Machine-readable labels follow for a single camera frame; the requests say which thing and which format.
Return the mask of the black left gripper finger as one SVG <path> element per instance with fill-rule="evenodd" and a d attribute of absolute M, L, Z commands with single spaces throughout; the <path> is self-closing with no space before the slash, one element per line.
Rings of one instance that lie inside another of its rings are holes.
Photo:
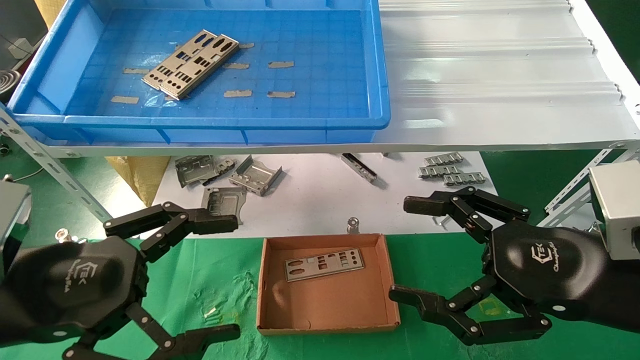
<path fill-rule="evenodd" d="M 155 232 L 140 244 L 142 258 L 154 263 L 179 244 L 187 235 L 231 233 L 239 227 L 238 217 L 212 215 L 205 208 L 186 209 L 165 202 L 133 213 L 108 219 L 103 228 L 108 237 L 131 239 L 147 231 Z"/>

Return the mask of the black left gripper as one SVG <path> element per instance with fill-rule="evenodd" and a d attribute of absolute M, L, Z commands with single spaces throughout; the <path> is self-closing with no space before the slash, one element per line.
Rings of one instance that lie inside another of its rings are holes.
<path fill-rule="evenodd" d="M 64 360 L 118 360 L 94 346 L 134 321 L 157 348 L 149 360 L 201 360 L 209 346 L 240 338 L 238 324 L 169 333 L 140 305 L 147 265 L 119 237 L 19 250 L 1 282 L 3 347 L 80 337 Z"/>

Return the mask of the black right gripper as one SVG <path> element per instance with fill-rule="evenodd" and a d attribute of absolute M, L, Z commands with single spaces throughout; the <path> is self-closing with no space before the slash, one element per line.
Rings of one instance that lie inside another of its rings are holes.
<path fill-rule="evenodd" d="M 450 217 L 477 243 L 487 275 L 451 299 L 391 285 L 388 298 L 416 308 L 422 321 L 447 328 L 466 346 L 535 340 L 563 321 L 584 321 L 638 333 L 639 261 L 614 260 L 601 237 L 566 227 L 535 227 L 530 210 L 473 186 L 407 196 L 407 214 Z M 505 223 L 493 230 L 482 214 Z M 467 311 L 494 294 L 522 317 L 475 321 Z"/>

